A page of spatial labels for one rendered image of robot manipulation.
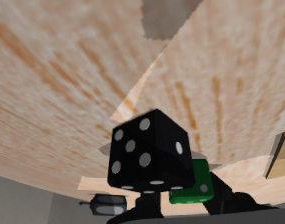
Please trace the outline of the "black die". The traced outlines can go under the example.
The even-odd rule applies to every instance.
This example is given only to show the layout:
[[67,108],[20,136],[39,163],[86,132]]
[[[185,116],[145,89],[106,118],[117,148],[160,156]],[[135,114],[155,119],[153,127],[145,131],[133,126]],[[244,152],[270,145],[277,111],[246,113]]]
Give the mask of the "black die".
[[157,108],[113,128],[107,182],[143,194],[192,188],[188,132]]

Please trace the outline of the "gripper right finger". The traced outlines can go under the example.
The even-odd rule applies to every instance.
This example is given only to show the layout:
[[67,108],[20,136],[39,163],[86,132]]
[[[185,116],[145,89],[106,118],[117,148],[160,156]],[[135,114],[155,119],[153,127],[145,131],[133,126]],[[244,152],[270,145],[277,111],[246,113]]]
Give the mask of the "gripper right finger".
[[[280,209],[278,207],[270,207],[257,202],[251,195],[244,192],[232,192],[224,181],[210,171],[214,197],[203,202],[204,207],[210,215],[239,213],[247,211],[259,211],[267,209]],[[232,196],[233,194],[233,196]],[[262,208],[262,209],[261,209]]]

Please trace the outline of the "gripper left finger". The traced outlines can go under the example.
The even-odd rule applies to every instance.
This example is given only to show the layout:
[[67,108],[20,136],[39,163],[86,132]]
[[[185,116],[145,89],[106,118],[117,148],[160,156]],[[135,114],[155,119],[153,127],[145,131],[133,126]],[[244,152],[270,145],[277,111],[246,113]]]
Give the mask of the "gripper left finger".
[[140,193],[135,200],[135,207],[111,218],[106,224],[121,224],[139,219],[164,218],[161,213],[161,192],[153,194]]

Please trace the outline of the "tan square mat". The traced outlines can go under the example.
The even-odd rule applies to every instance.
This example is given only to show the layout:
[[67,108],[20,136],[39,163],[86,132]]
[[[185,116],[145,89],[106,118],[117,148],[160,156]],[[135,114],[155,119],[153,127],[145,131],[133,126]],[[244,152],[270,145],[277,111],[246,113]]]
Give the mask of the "tan square mat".
[[285,176],[285,132],[282,133],[278,147],[265,176],[267,179]]

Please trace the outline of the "green die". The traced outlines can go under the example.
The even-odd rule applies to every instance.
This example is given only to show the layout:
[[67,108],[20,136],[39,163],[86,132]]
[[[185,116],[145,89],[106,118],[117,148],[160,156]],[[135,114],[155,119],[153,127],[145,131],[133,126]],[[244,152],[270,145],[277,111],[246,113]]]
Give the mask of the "green die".
[[212,180],[206,159],[192,159],[196,183],[192,188],[168,191],[171,204],[203,203],[214,197]]

